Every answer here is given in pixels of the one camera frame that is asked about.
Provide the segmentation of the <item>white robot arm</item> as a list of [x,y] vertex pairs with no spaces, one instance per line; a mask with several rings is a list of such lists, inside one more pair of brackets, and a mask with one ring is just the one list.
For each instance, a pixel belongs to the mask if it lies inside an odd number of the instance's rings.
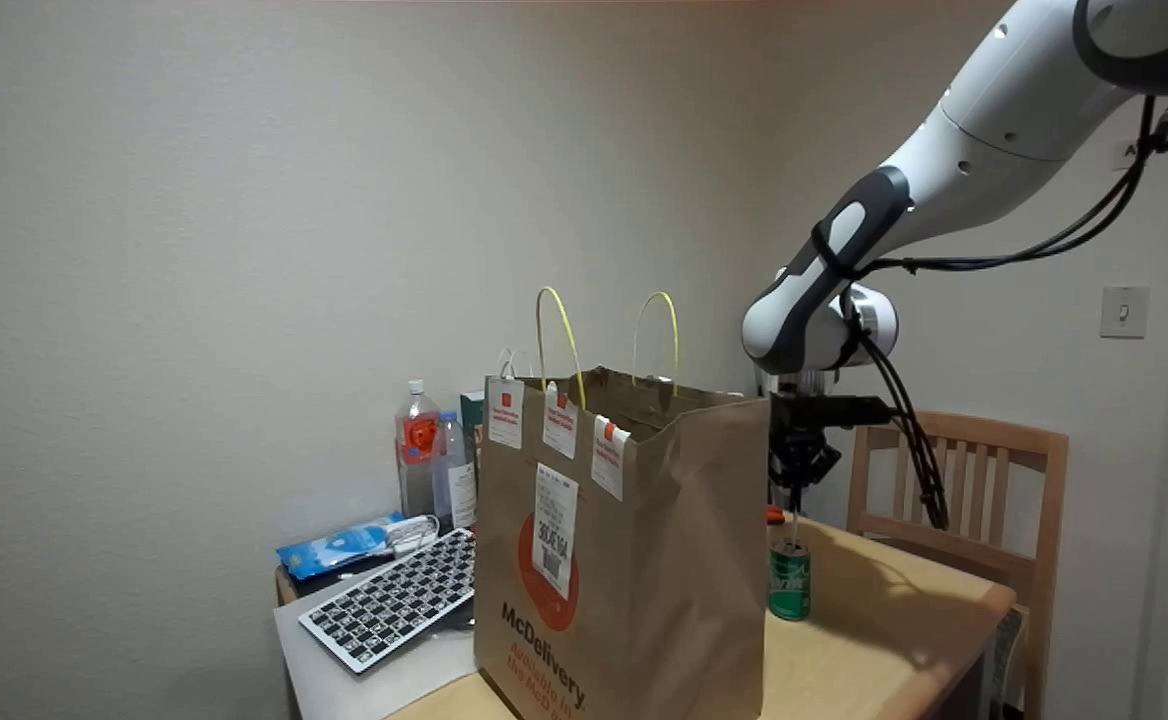
[[[1119,109],[1141,126],[1115,184],[1055,235],[1007,258],[905,258],[905,243],[994,225],[1036,198]],[[767,375],[880,359],[896,307],[880,267],[990,271],[1098,240],[1168,151],[1168,0],[1014,0],[918,134],[866,172],[739,321]]]

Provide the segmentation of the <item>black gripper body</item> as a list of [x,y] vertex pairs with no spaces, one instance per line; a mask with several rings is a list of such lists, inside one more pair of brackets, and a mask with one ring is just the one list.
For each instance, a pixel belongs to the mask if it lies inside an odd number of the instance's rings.
[[804,491],[839,459],[828,444],[828,429],[891,419],[891,407],[880,395],[836,395],[820,372],[763,375],[759,395],[771,407],[767,500],[787,511],[800,511]]

